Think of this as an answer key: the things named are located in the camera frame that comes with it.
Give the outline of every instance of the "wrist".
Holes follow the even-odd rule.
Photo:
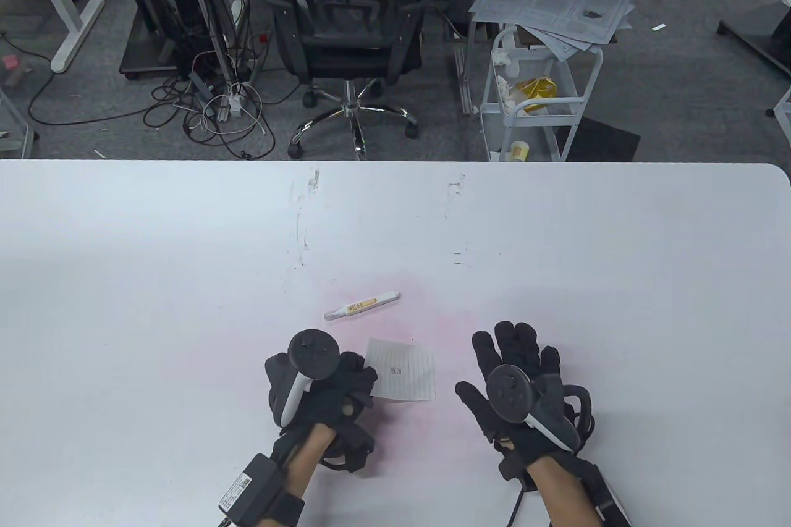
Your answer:
[[[329,426],[325,424],[315,424],[308,435],[308,440],[305,441],[304,447],[324,452],[335,438],[336,432],[329,428]]]
[[[535,477],[536,474],[543,473],[544,471],[548,470],[551,465],[556,464],[557,462],[549,456],[542,456],[528,465],[525,469],[530,474],[531,477]]]

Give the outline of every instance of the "hand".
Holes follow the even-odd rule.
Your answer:
[[[274,388],[279,377],[269,374]],[[334,470],[357,471],[365,466],[365,459],[373,451],[374,440],[355,420],[363,409],[372,408],[371,389],[376,382],[376,371],[365,366],[365,360],[354,352],[340,355],[338,368],[322,381],[313,381],[310,391],[300,400],[294,419],[280,431],[274,443],[272,458],[284,463],[291,454],[318,430],[333,439],[322,449],[322,464]],[[345,457],[344,464],[330,464],[325,459]]]
[[[336,432],[354,422],[364,408],[373,407],[371,389],[376,371],[365,366],[365,359],[354,352],[344,352],[336,372],[323,381],[313,381],[310,391],[294,414],[293,425],[322,423]]]
[[[560,375],[559,352],[554,347],[547,346],[539,356],[536,330],[528,324],[517,323],[514,327],[510,321],[501,321],[494,327],[494,335],[497,337],[502,358],[494,349],[494,342],[488,332],[476,332],[472,335],[472,347],[484,379],[501,364],[518,366],[531,381],[539,384],[545,374]],[[504,455],[510,450],[517,451],[520,459],[519,471],[545,455],[560,451],[553,442],[525,423],[512,424],[503,420],[492,409],[486,397],[470,383],[457,383],[455,392],[475,416],[484,436],[494,444],[496,450]],[[565,408],[566,416],[571,414],[573,419],[573,408],[569,408],[571,406]]]

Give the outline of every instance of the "pen label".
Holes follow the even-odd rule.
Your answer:
[[[367,301],[359,301],[359,302],[355,302],[353,305],[349,305],[348,309],[350,313],[354,313],[356,311],[365,309],[365,307],[367,306],[371,306],[375,304],[376,304],[376,299],[369,298]]]

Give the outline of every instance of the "paper stack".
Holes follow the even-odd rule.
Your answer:
[[[470,11],[476,22],[520,25],[565,61],[630,29],[634,9],[632,0],[477,0]]]

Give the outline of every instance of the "black floor mat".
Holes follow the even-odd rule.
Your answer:
[[[570,128],[557,130],[557,145],[563,150]],[[583,117],[574,135],[567,162],[632,162],[640,137]]]

